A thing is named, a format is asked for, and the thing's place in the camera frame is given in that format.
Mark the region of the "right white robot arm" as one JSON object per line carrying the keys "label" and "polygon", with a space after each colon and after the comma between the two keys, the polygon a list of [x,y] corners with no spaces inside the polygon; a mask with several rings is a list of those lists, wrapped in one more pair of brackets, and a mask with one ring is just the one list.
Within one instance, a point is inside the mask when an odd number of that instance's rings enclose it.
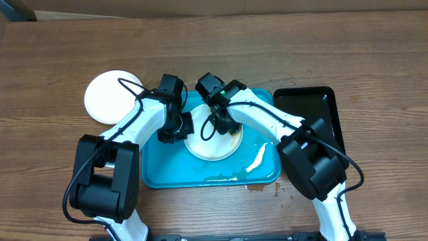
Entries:
{"label": "right white robot arm", "polygon": [[[345,194],[364,183],[362,169],[347,156],[326,122],[288,114],[260,99],[245,84],[206,73],[196,91],[211,109],[206,122],[224,135],[239,124],[268,138],[280,157],[282,169],[292,185],[312,200],[324,240],[357,240],[358,229],[351,220]],[[346,169],[360,175],[357,184],[346,186]]]}

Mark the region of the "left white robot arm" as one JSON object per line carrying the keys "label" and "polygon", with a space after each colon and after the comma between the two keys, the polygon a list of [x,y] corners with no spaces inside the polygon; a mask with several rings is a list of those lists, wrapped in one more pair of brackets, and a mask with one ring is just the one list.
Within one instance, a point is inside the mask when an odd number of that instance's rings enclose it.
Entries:
{"label": "left white robot arm", "polygon": [[77,144],[74,170],[62,200],[64,216],[75,224],[99,224],[110,240],[148,240],[139,218],[140,151],[153,134],[162,143],[185,140],[194,132],[184,107],[187,86],[163,74],[158,88],[134,93],[134,108],[100,136],[84,135]]}

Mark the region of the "white plate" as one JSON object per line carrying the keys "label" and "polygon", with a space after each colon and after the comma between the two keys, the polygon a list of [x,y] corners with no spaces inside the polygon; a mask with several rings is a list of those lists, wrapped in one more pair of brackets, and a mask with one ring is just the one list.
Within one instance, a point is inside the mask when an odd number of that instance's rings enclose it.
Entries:
{"label": "white plate", "polygon": [[119,78],[136,83],[124,82],[136,94],[143,91],[141,81],[123,70],[111,70],[95,77],[85,91],[84,106],[100,123],[115,125],[134,108],[135,96],[119,83]]}
{"label": "white plate", "polygon": [[220,135],[217,131],[211,139],[204,141],[201,138],[203,122],[211,114],[206,104],[200,104],[191,111],[194,133],[185,140],[186,148],[196,157],[206,161],[218,161],[232,155],[241,144],[243,127],[235,134]]}

